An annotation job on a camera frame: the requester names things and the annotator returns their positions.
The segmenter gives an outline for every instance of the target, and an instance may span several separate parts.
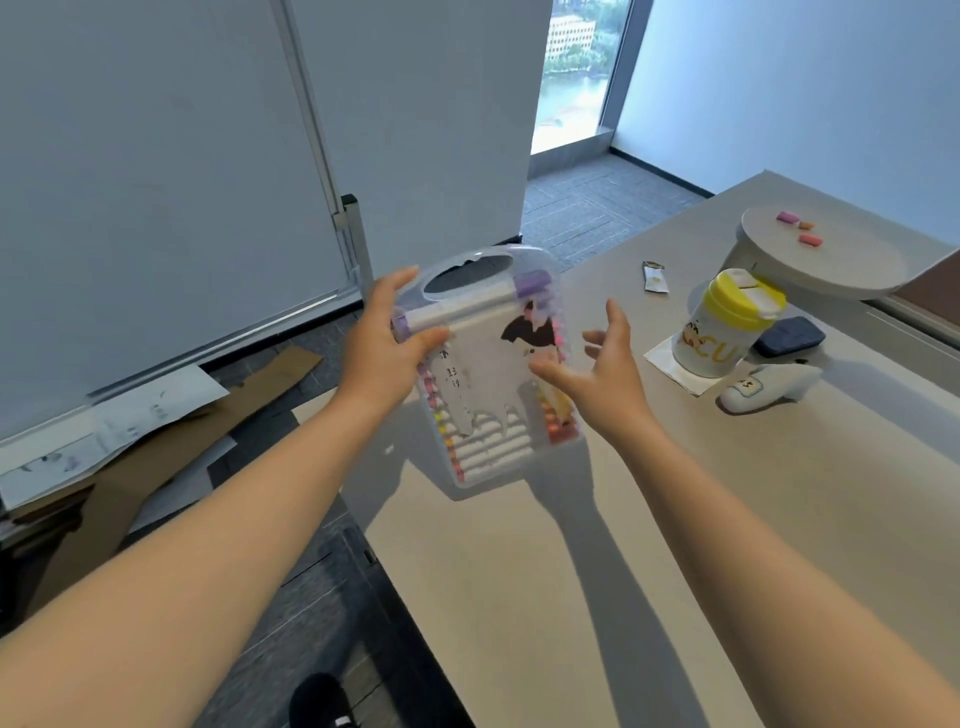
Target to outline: table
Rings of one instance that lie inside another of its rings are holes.
[[[825,379],[753,415],[723,414],[715,392],[693,398],[642,358],[683,325],[743,210],[798,198],[840,205],[764,173],[573,268],[568,326],[602,327],[616,296],[670,433],[960,685],[960,400],[822,322]],[[668,297],[643,292],[644,259],[666,266]],[[478,726],[760,725],[606,442],[587,429],[525,480],[457,491],[423,417],[401,405],[343,496]]]

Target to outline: coaster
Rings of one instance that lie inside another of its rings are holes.
[[[671,336],[669,339],[660,342],[653,349],[644,354],[643,358],[677,382],[691,395],[694,397],[700,397],[700,395],[706,392],[707,389],[712,387],[723,377],[720,376],[716,379],[713,379],[708,376],[697,376],[684,369],[680,364],[677,363],[677,360],[673,358],[673,339],[674,337]]]

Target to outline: building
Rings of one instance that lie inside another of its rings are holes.
[[[557,59],[571,46],[578,45],[585,51],[593,45],[595,20],[584,20],[580,15],[555,15],[550,18],[550,31],[546,37],[546,57]]]

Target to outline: forearm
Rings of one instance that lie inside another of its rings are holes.
[[[381,415],[334,398],[0,643],[5,718],[99,726],[109,705],[117,725],[190,725]]]
[[[768,725],[960,724],[952,687],[652,418],[613,438]]]

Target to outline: window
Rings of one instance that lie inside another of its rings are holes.
[[[593,136],[631,0],[553,0],[532,153]]]

